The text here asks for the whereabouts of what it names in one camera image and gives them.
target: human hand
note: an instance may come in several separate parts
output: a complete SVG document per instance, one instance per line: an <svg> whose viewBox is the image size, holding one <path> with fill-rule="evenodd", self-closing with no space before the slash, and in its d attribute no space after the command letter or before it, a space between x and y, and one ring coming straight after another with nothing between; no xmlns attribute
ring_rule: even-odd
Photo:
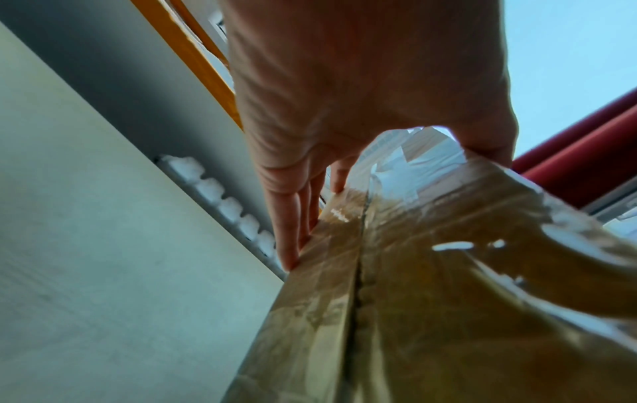
<svg viewBox="0 0 637 403"><path fill-rule="evenodd" d="M290 270L319 216L388 129L441 125L503 165L517 123L500 0L221 0L239 113Z"/></svg>

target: gray wall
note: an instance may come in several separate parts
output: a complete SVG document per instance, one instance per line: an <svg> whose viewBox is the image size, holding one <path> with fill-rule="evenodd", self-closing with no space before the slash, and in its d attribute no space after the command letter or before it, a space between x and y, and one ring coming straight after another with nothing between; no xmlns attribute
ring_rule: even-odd
<svg viewBox="0 0 637 403"><path fill-rule="evenodd" d="M2 24L0 54L0 401L218 401L281 281Z"/></svg>
<svg viewBox="0 0 637 403"><path fill-rule="evenodd" d="M146 156L197 158L271 229L243 133L130 0L1 0L0 21Z"/></svg>

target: skin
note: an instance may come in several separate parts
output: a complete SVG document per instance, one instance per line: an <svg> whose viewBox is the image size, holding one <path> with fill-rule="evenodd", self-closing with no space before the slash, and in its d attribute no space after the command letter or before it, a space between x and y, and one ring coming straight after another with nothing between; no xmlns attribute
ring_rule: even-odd
<svg viewBox="0 0 637 403"><path fill-rule="evenodd" d="M236 99L284 268L389 129L440 125L509 165L510 103L499 0L221 0Z"/></svg>

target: red fabric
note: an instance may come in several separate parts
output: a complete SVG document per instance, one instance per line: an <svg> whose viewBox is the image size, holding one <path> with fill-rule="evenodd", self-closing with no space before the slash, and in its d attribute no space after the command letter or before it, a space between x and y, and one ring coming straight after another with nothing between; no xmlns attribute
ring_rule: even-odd
<svg viewBox="0 0 637 403"><path fill-rule="evenodd" d="M637 88L519 156L513 161L513 170L525 175L526 171L538 166L635 105L637 105Z"/></svg>
<svg viewBox="0 0 637 403"><path fill-rule="evenodd" d="M599 199L635 177L637 175L637 99L634 100L633 105L635 106L598 126L590 133L583 133L583 129L582 133L570 131L572 138L569 140L576 139L570 145L564 146L566 143L564 137L555 139L552 143L554 149L559 148L558 146L564 147L524 171L523 176L577 208ZM599 115L605 113L604 110L598 112ZM589 118L571 126L570 129L578 126L586 127L591 124L592 120ZM549 148L545 147L543 153L548 151ZM538 155L541 153L536 153L533 158L539 158Z"/></svg>

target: white plastic object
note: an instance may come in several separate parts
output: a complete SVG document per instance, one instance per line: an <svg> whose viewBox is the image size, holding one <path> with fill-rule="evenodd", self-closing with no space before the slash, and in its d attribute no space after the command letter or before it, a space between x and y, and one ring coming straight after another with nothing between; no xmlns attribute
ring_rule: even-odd
<svg viewBox="0 0 637 403"><path fill-rule="evenodd" d="M234 197L223 199L217 208L231 224L235 224L241 218L241 211L244 209Z"/></svg>
<svg viewBox="0 0 637 403"><path fill-rule="evenodd" d="M248 240L255 240L257 238L257 234L259 233L259 222L256 218L254 218L251 214L246 214L245 216L239 218L239 222L237 224L241 233Z"/></svg>
<svg viewBox="0 0 637 403"><path fill-rule="evenodd" d="M259 247L259 250L263 252L268 258L272 258L275 255L274 249L274 235L268 231L261 231L255 240L255 243Z"/></svg>
<svg viewBox="0 0 637 403"><path fill-rule="evenodd" d="M162 161L168 164L185 183L197 182L206 171L199 161L192 157L178 158L166 155Z"/></svg>
<svg viewBox="0 0 637 403"><path fill-rule="evenodd" d="M221 202L222 196L226 192L224 187L215 178L207 178L195 183L194 190L211 206L216 206Z"/></svg>

